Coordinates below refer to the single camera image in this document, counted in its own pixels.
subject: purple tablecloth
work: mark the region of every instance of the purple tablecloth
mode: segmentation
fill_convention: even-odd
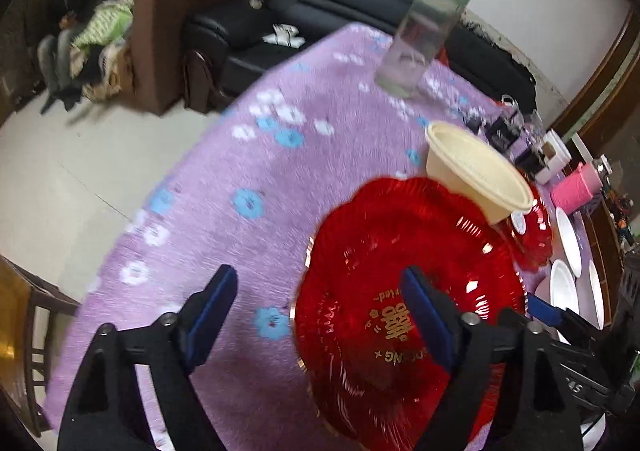
[[[359,449],[316,418],[296,362],[287,314],[309,236],[364,182],[424,173],[429,121],[462,124],[460,108],[495,112],[437,62],[419,99],[390,97],[373,82],[389,43],[353,24],[270,71],[149,196],[68,332],[45,404],[54,427],[99,325],[132,328],[177,311],[228,263],[238,271],[238,298],[209,360],[192,375],[223,443],[230,451]],[[524,274],[527,289],[544,273]],[[140,386],[161,445],[166,433],[147,376]]]

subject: man's hand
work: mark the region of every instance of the man's hand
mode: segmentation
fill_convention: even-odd
[[[78,24],[78,19],[73,15],[64,16],[59,22],[60,30],[67,30],[68,28],[75,27]]]

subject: black leather couch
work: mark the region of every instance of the black leather couch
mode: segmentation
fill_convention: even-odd
[[[208,82],[214,87],[209,101],[217,101],[213,105],[220,108],[221,102],[241,94],[271,67],[350,22],[372,25],[393,35],[413,0],[262,1],[262,7],[254,9],[249,0],[233,0],[187,19],[182,30],[187,59],[191,54],[191,59],[206,64],[187,63],[188,97],[196,94],[194,86]],[[262,37],[273,33],[274,24],[294,25],[306,43],[300,49],[264,43]],[[489,97],[499,100],[503,94],[510,94],[523,111],[535,108],[535,81],[526,68],[514,63],[510,54],[462,24],[452,32],[445,47],[452,70]],[[208,74],[196,82],[198,78],[190,75],[190,70]]]

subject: tiled floor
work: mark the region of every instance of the tiled floor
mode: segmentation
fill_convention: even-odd
[[[0,127],[0,254],[82,301],[145,196],[216,120],[182,105],[162,118],[46,95]],[[55,439],[41,440],[55,449]]]

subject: water bottle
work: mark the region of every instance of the water bottle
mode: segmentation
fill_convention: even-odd
[[[392,95],[411,97],[468,2],[414,0],[376,71],[376,83]]]

